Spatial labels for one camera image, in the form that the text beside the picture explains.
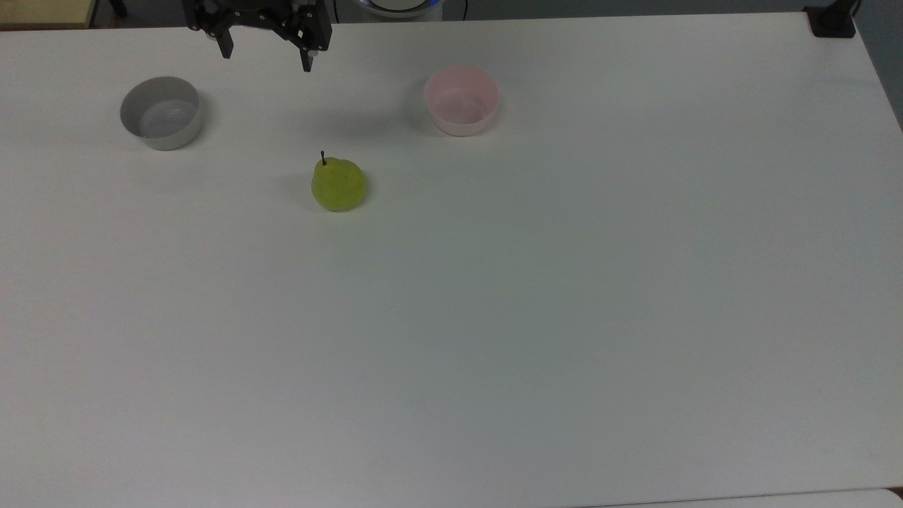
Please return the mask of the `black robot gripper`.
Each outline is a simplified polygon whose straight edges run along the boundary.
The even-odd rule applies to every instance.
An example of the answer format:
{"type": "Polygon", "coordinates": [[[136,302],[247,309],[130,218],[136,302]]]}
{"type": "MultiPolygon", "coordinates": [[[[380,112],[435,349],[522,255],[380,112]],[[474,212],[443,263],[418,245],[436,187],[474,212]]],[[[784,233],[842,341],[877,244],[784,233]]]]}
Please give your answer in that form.
{"type": "Polygon", "coordinates": [[[181,7],[186,26],[207,33],[226,60],[234,51],[230,28],[235,25],[288,35],[304,72],[312,70],[313,52],[328,51],[332,39],[325,1],[183,1],[181,7]]]}

